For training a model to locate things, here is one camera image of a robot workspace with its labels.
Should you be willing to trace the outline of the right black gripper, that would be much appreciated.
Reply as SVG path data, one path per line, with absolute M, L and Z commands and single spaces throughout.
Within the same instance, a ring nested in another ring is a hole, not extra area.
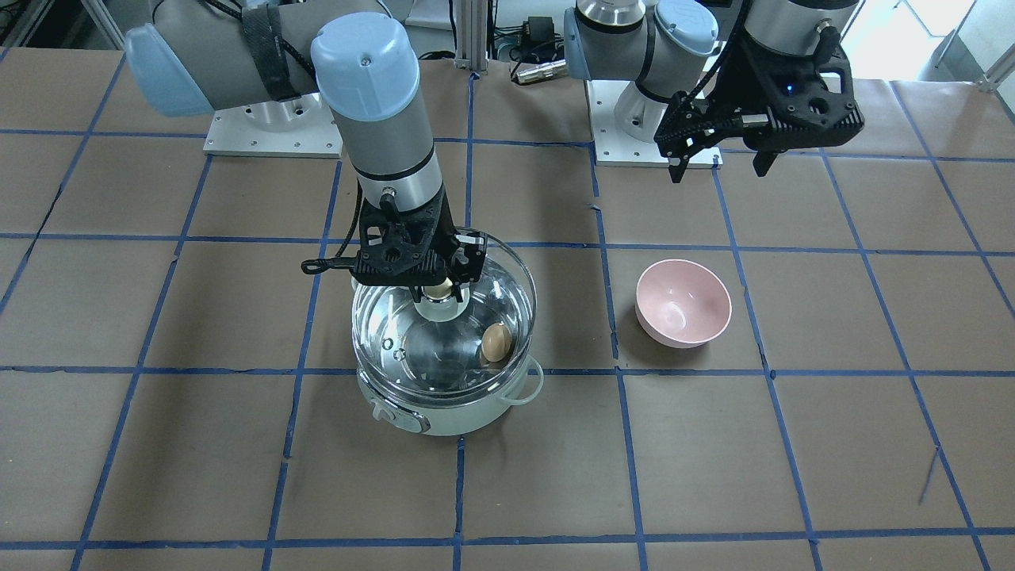
M 428 301 L 427 286 L 449 279 L 449 298 L 467 306 L 470 282 L 485 267 L 487 235 L 454 225 L 446 192 L 424 205 L 398 211 L 391 197 L 379 206 L 363 200 L 358 217 L 360 247 L 352 278 L 366 286 L 407 286 L 414 303 Z

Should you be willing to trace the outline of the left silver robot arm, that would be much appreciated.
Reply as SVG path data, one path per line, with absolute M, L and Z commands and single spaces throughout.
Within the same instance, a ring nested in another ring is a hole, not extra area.
M 693 155 L 740 140 L 764 177 L 779 155 L 841 146 L 865 127 L 841 32 L 853 1 L 577 1 L 563 15 L 576 79 L 624 81 L 619 120 L 679 183 Z

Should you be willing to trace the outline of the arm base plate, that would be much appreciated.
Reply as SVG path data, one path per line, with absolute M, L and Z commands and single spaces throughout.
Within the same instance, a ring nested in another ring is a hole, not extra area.
M 650 100 L 632 81 L 587 81 L 586 91 L 598 165 L 669 166 L 653 140 L 666 104 Z
M 318 94 L 306 94 L 287 102 L 217 111 L 204 151 L 239 158 L 337 159 L 343 140 L 331 109 Z

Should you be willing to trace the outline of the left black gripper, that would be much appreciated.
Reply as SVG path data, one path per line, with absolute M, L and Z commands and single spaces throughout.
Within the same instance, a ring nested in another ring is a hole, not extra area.
M 704 102 L 675 95 L 655 133 L 668 173 L 681 183 L 700 169 L 707 146 L 740 138 L 756 151 L 752 167 L 763 179 L 782 152 L 841 146 L 865 127 L 853 93 L 852 69 L 839 40 L 819 40 L 814 53 L 787 56 L 755 40 L 726 45 Z

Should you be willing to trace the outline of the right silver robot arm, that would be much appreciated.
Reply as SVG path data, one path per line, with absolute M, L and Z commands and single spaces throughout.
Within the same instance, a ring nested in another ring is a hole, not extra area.
M 304 274 L 347 270 L 417 303 L 467 303 L 485 235 L 454 224 L 416 52 L 383 2 L 159 1 L 124 55 L 168 117 L 318 94 L 358 177 L 360 246 L 307 260 Z

